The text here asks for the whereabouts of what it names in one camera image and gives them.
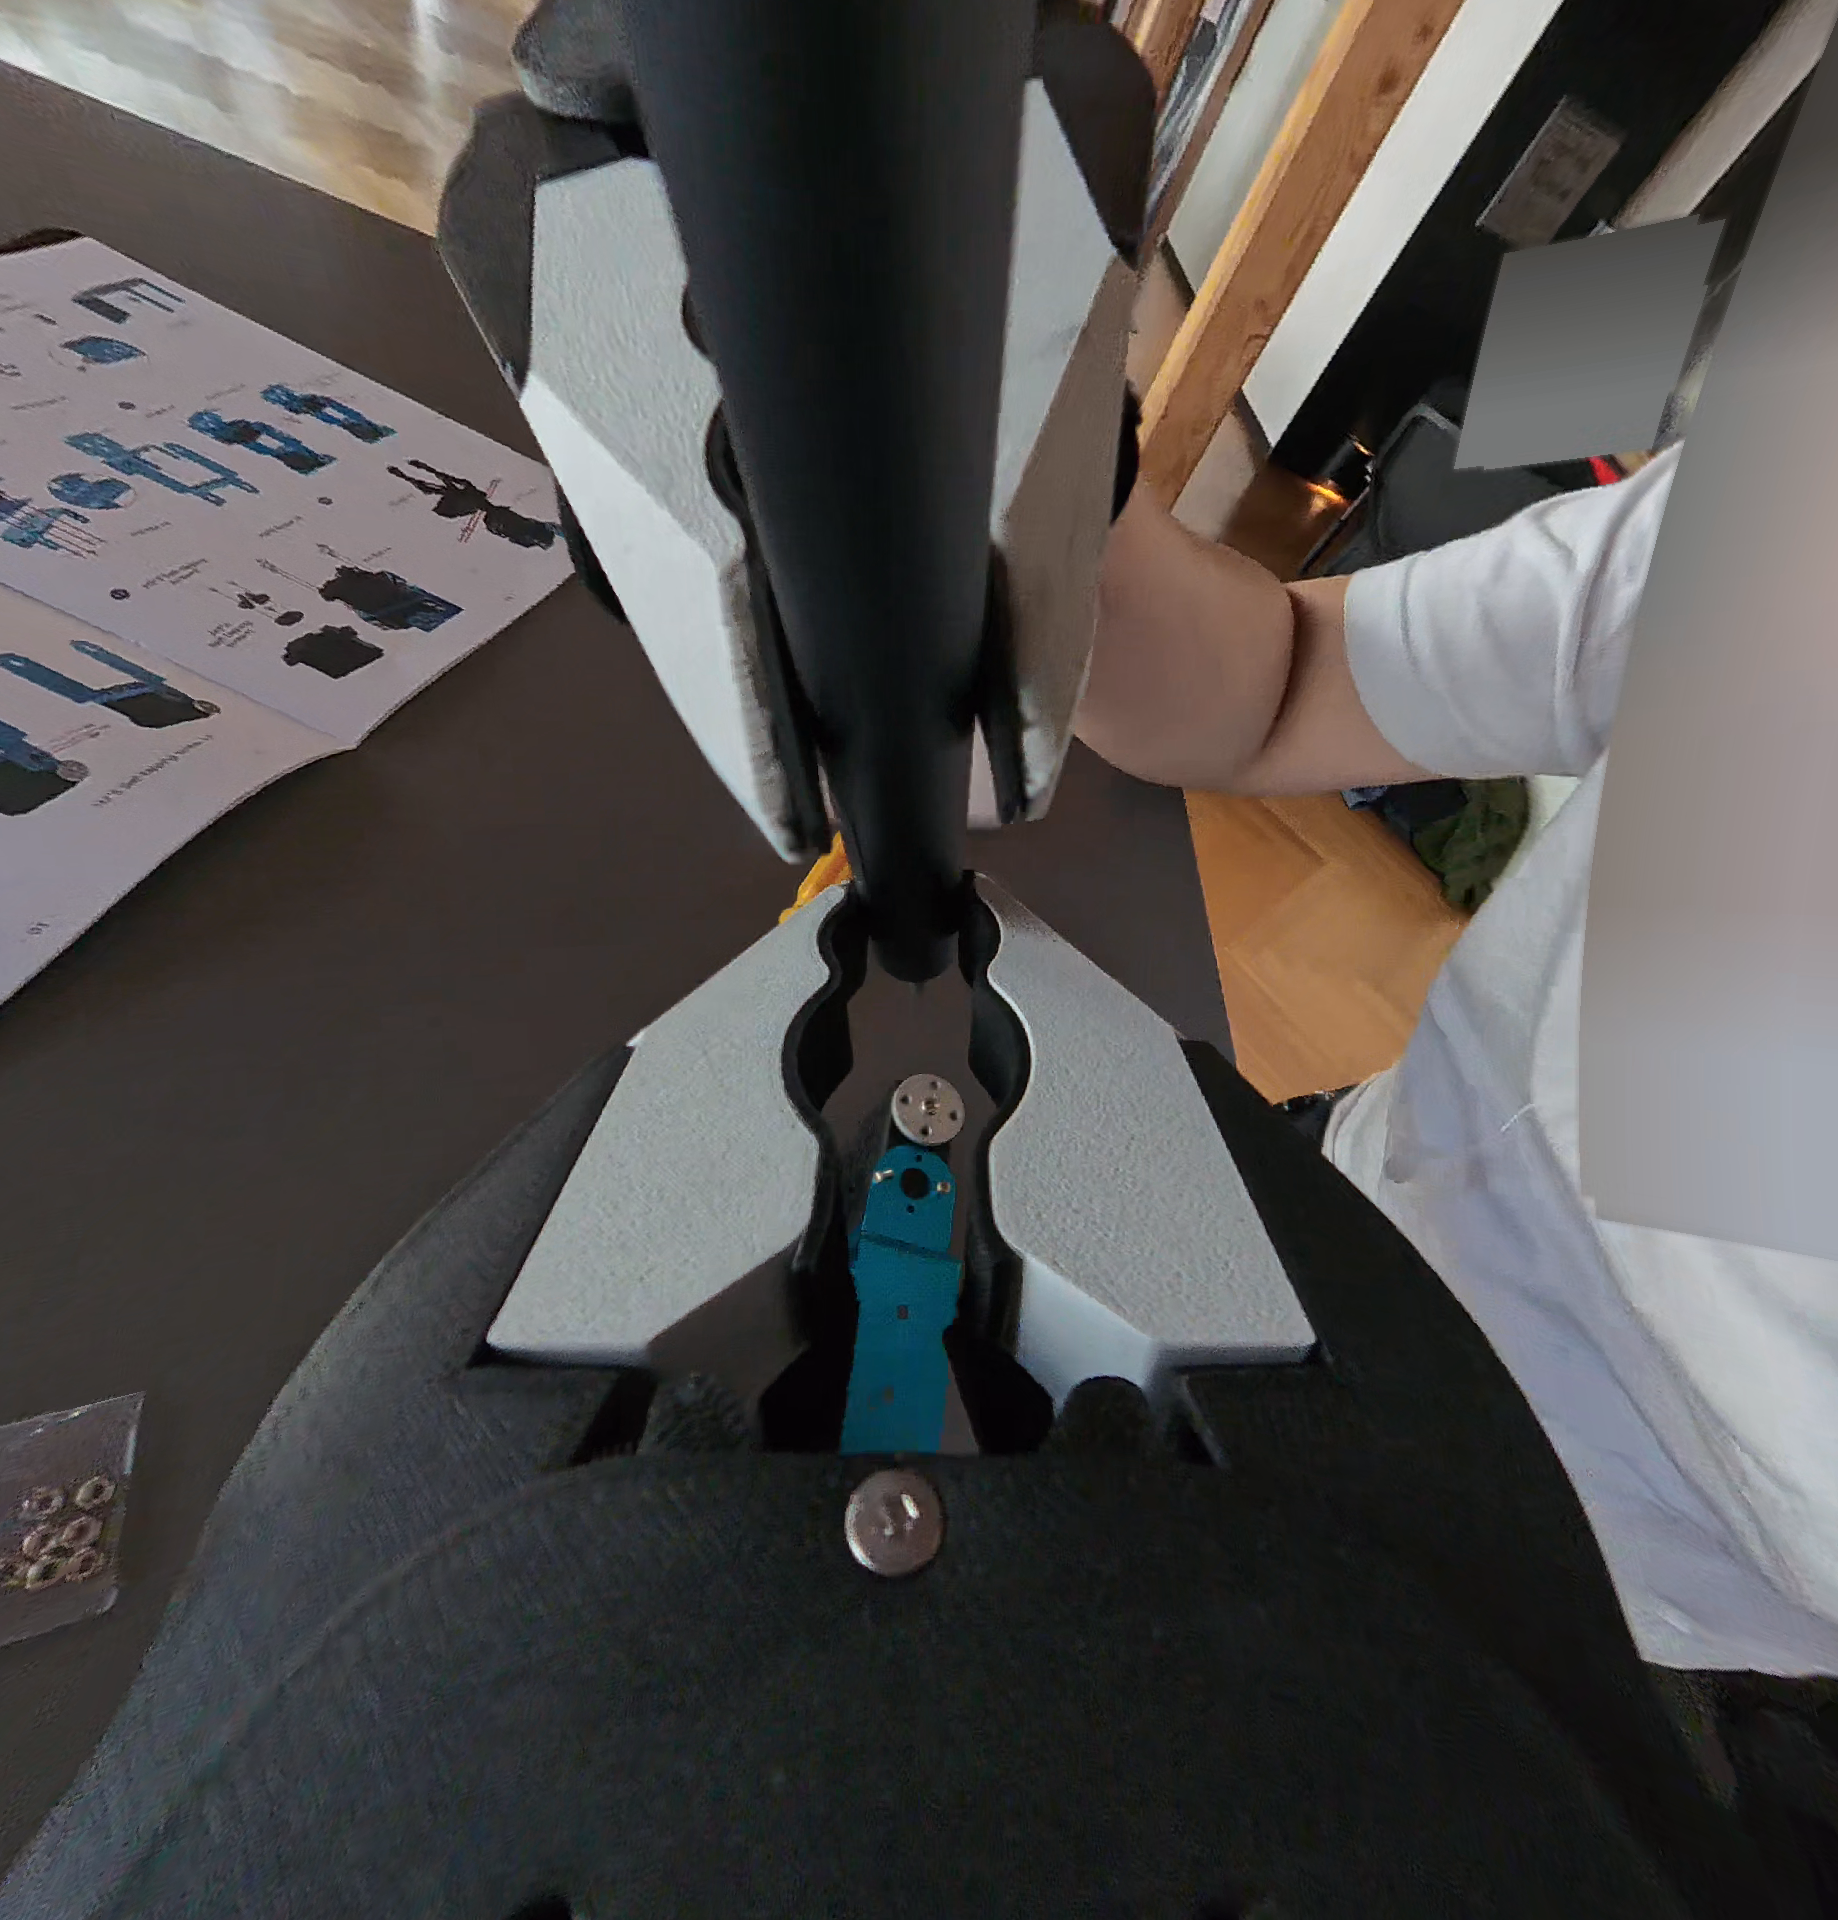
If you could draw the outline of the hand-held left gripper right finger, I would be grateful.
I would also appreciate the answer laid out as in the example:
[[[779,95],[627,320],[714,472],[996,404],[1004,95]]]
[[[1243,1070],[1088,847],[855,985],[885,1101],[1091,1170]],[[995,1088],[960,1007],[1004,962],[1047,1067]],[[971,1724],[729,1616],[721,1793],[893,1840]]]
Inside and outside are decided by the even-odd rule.
[[[971,1335],[1061,1415],[1091,1379],[1305,1363],[1314,1328],[1184,1035],[996,879],[965,876]]]

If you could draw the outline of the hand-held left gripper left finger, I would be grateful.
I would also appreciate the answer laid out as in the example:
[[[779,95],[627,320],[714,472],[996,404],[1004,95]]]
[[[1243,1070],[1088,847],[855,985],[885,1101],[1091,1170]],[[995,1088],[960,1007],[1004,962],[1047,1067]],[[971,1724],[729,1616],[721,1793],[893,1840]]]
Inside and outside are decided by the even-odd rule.
[[[753,1441],[814,1351],[864,916],[830,884],[627,1047],[487,1328],[504,1363],[714,1388]]]

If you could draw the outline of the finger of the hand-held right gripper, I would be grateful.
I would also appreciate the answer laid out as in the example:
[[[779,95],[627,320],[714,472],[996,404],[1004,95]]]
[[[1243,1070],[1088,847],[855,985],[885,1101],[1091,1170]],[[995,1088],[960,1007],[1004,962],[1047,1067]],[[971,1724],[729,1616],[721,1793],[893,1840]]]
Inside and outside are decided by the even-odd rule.
[[[1042,816],[1134,465],[1146,76],[1074,4],[837,4],[847,191],[834,804],[890,972],[964,919],[976,804]]]
[[[917,976],[917,7],[540,4],[531,429],[785,854]]]

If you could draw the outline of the blue metal bracket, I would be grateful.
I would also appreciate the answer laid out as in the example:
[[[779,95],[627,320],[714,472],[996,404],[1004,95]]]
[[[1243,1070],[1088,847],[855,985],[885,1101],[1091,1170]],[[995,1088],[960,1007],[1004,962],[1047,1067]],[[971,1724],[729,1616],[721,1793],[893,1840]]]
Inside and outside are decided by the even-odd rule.
[[[946,1428],[946,1332],[960,1310],[955,1177],[946,1158],[893,1136],[849,1234],[856,1338],[841,1454],[939,1453]]]

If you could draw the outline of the person's right forearm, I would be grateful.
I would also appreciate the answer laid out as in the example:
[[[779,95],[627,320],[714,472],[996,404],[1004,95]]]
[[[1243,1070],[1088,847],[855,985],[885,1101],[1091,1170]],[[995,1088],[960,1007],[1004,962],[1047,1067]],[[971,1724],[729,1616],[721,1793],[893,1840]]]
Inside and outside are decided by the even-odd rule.
[[[1346,656],[1346,583],[1280,583],[1138,481],[1112,523],[1077,738],[1156,786],[1309,799],[1397,761]]]

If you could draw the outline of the dark desk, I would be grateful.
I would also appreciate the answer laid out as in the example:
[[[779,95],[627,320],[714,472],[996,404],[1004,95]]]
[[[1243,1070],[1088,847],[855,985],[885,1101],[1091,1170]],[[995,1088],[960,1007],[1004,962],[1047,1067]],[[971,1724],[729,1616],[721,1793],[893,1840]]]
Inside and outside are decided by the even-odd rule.
[[[36,226],[533,451],[425,232],[0,61],[0,244]],[[1173,790],[1074,748],[1050,816],[976,852],[1235,1055]],[[351,1288],[794,889],[572,583],[241,804],[0,1010],[0,1424],[146,1396],[113,1611],[0,1650],[0,1880]]]

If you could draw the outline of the person in white shirt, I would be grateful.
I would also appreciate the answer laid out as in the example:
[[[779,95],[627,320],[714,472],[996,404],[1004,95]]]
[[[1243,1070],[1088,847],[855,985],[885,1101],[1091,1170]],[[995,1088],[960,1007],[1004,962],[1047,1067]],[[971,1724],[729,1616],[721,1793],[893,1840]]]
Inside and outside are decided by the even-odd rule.
[[[1602,767],[1677,459],[1346,588],[1353,679],[1410,763],[1580,781],[1321,1147],[1509,1363],[1642,1659],[1838,1679],[1838,1262],[1602,1228],[1580,1191]]]

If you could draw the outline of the black chair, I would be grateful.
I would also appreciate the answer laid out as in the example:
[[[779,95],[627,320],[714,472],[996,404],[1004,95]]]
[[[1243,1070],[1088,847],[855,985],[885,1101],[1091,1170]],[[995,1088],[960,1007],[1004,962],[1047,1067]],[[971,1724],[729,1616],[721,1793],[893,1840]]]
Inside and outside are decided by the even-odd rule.
[[[1432,382],[1378,450],[1344,443],[1314,472],[1338,518],[1303,556],[1296,581],[1340,575],[1499,528],[1531,505],[1625,481],[1621,459],[1537,466],[1457,466],[1467,382]]]

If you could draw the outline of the assembly instruction booklet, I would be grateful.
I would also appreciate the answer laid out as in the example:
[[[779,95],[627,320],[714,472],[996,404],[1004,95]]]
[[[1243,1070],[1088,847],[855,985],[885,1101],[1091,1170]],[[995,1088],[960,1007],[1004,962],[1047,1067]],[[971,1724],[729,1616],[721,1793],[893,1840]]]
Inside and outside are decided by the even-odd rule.
[[[0,1007],[568,581],[540,460],[89,236],[0,248]]]

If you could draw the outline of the green cloth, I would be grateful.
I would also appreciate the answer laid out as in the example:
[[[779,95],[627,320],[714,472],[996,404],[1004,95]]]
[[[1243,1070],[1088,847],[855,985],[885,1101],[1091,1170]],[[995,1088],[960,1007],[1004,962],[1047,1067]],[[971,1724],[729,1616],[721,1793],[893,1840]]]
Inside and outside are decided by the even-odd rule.
[[[1443,899],[1467,916],[1488,899],[1531,832],[1525,780],[1353,786],[1340,799],[1392,832]]]

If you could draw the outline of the clear bag of nuts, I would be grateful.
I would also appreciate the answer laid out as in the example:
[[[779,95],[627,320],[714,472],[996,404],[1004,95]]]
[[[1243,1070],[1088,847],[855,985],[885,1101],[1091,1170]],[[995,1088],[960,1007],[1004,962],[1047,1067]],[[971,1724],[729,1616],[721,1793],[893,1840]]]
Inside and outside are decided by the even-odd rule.
[[[144,1396],[0,1424],[0,1650],[113,1608]]]

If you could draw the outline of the wooden post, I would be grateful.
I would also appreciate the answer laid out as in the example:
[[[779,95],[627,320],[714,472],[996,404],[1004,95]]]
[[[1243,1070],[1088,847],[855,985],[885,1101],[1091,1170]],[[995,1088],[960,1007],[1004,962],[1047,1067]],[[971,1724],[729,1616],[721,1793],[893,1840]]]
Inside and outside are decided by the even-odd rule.
[[[1344,4],[1144,397],[1144,481],[1189,485],[1461,4]]]

